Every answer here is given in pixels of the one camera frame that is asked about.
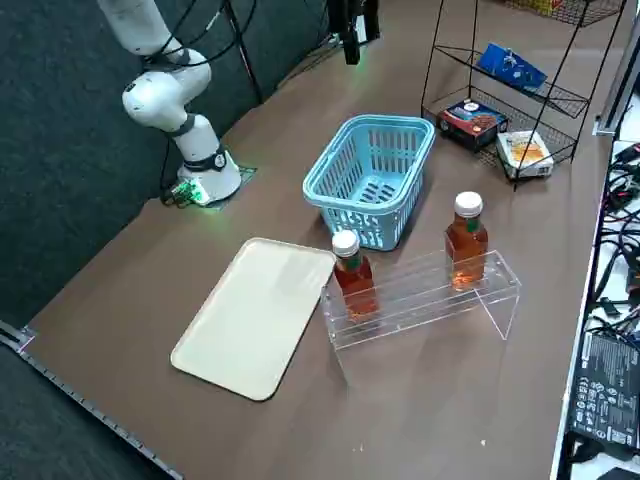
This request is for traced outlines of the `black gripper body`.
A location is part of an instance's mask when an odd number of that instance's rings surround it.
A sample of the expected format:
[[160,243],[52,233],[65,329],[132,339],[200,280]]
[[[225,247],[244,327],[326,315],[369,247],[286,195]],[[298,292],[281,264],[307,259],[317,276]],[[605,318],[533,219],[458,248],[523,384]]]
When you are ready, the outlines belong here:
[[366,19],[378,21],[378,0],[330,0],[330,22],[341,23],[363,15]]

